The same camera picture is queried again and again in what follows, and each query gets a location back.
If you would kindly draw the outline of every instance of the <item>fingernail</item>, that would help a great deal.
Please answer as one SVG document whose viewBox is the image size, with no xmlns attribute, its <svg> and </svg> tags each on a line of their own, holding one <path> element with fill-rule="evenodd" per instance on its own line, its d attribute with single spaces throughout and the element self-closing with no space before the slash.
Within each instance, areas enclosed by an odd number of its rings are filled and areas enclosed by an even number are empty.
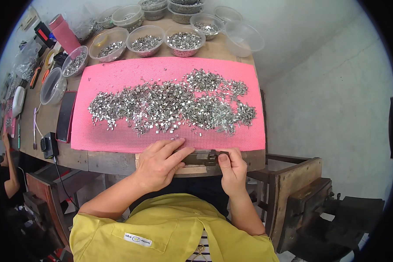
<svg viewBox="0 0 393 262">
<path fill-rule="evenodd" d="M 221 155 L 219 155 L 219 156 L 218 156 L 218 160 L 219 160 L 220 162 L 227 161 L 227 156 L 226 156 L 226 154 L 221 154 Z"/>
</svg>

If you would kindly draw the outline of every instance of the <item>yellow shirt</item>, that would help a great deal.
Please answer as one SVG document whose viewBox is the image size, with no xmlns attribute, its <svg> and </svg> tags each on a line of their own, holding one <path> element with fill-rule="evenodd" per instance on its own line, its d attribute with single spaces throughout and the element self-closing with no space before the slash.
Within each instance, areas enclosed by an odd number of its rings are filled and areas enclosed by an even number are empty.
<svg viewBox="0 0 393 262">
<path fill-rule="evenodd" d="M 185 262 L 204 229 L 213 262 L 279 262 L 269 237 L 237 229 L 214 206 L 184 193 L 147 199 L 124 223 L 77 214 L 70 248 L 76 262 Z"/>
</svg>

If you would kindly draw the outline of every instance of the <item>smartphone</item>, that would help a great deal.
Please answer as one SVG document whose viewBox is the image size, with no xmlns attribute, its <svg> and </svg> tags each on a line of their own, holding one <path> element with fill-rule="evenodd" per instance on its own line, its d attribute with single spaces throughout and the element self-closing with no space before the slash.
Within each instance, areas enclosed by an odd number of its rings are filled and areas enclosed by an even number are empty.
<svg viewBox="0 0 393 262">
<path fill-rule="evenodd" d="M 74 103 L 77 91 L 66 91 L 61 101 L 60 113 L 58 114 L 57 131 L 55 139 L 61 143 L 69 143 L 71 135 L 71 121 L 73 119 Z"/>
</svg>

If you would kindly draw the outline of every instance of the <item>striped shirt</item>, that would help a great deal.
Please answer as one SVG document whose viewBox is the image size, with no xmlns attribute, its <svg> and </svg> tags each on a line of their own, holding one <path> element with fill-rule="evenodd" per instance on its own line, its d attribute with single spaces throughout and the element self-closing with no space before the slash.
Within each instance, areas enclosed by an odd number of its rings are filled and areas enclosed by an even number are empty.
<svg viewBox="0 0 393 262">
<path fill-rule="evenodd" d="M 208 235 L 207 232 L 202 232 L 199 244 L 196 247 L 195 252 L 186 260 L 186 262 L 212 262 L 210 256 L 210 248 L 208 246 Z"/>
</svg>

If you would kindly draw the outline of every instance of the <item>black pants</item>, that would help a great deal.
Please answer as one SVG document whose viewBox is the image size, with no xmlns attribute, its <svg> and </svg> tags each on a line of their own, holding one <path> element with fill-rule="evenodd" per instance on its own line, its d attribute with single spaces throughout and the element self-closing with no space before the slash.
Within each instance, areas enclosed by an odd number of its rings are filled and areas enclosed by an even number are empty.
<svg viewBox="0 0 393 262">
<path fill-rule="evenodd" d="M 173 193 L 188 193 L 194 195 L 217 208 L 223 216 L 228 216 L 228 195 L 221 187 L 222 176 L 173 178 L 170 185 L 162 190 L 145 194 L 129 206 L 132 212 L 146 199 Z"/>
</svg>

